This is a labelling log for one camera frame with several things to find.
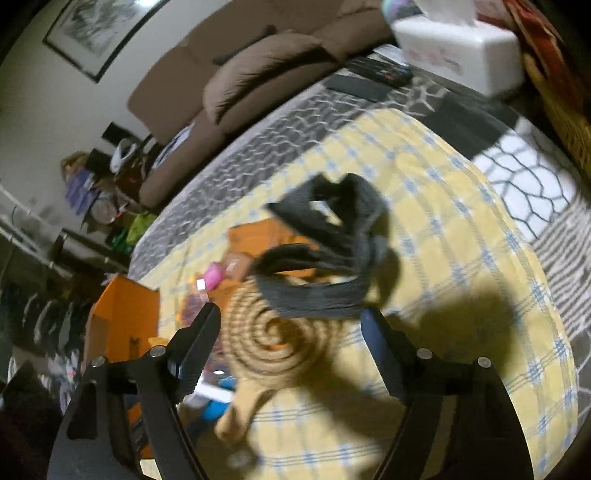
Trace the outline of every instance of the framed picture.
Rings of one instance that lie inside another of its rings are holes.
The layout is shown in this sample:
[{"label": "framed picture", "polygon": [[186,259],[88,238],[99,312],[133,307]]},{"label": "framed picture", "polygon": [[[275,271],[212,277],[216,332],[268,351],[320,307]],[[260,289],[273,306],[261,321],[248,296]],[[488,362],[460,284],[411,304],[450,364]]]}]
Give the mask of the framed picture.
[{"label": "framed picture", "polygon": [[98,82],[129,39],[168,0],[70,0],[43,43]]}]

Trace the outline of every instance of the remote control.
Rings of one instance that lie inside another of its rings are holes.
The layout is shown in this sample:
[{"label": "remote control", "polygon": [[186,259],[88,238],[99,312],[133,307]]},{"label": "remote control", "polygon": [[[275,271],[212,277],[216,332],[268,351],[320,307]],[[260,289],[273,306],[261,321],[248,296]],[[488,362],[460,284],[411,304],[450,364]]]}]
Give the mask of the remote control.
[{"label": "remote control", "polygon": [[359,98],[365,98],[370,102],[383,102],[392,91],[392,87],[383,83],[348,75],[339,75],[338,73],[328,77],[324,86],[329,90],[348,93]]},{"label": "remote control", "polygon": [[348,60],[345,62],[345,67],[357,75],[385,83],[392,88],[407,85],[413,78],[413,73],[409,68],[366,57]]}]

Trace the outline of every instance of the cardboard box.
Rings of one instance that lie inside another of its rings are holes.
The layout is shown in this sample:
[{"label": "cardboard box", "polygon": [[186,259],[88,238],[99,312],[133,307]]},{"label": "cardboard box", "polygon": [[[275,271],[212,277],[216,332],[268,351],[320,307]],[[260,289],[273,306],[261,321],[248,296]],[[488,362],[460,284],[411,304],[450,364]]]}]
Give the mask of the cardboard box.
[{"label": "cardboard box", "polygon": [[148,339],[158,335],[159,314],[160,292],[117,275],[90,311],[83,369],[99,355],[121,362],[146,353]]}]

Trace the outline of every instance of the tissue box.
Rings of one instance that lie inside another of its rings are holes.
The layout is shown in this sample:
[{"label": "tissue box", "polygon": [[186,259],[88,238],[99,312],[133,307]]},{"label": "tissue box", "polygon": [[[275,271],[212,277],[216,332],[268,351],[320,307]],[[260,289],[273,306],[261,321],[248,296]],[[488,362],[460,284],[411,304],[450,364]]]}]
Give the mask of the tissue box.
[{"label": "tissue box", "polygon": [[519,41],[510,30],[479,21],[435,22],[424,15],[396,21],[392,30],[408,63],[448,88],[462,85],[498,97],[524,81]]}]

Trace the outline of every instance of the metal screw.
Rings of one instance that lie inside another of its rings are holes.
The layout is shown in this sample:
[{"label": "metal screw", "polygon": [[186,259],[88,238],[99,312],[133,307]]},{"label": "metal screw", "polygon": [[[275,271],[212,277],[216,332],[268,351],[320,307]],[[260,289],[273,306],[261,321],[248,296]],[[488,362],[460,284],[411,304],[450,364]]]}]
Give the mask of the metal screw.
[{"label": "metal screw", "polygon": [[150,356],[157,358],[163,356],[166,353],[166,347],[164,345],[156,345],[150,349]]},{"label": "metal screw", "polygon": [[430,360],[433,358],[433,352],[428,348],[420,348],[417,350],[417,357],[422,360]]},{"label": "metal screw", "polygon": [[98,356],[96,358],[93,358],[92,361],[90,362],[90,364],[93,367],[102,367],[105,364],[105,357]]},{"label": "metal screw", "polygon": [[490,368],[492,366],[492,362],[485,356],[481,356],[478,358],[478,365],[482,368]]}]

